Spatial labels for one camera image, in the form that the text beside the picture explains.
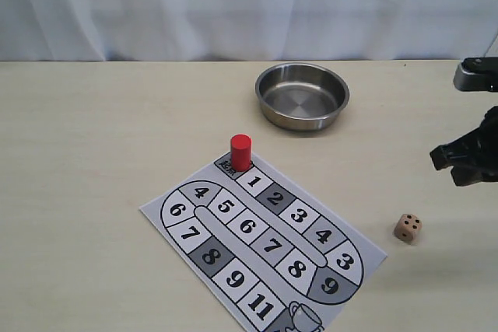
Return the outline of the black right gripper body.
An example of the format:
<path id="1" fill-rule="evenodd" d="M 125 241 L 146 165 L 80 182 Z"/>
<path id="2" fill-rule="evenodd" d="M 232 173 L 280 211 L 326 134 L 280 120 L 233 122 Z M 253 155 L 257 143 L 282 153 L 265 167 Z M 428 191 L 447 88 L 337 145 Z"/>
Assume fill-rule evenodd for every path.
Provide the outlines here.
<path id="1" fill-rule="evenodd" d="M 481 161 L 497 160 L 497 111 L 490 108 L 478 127 L 477 156 Z"/>

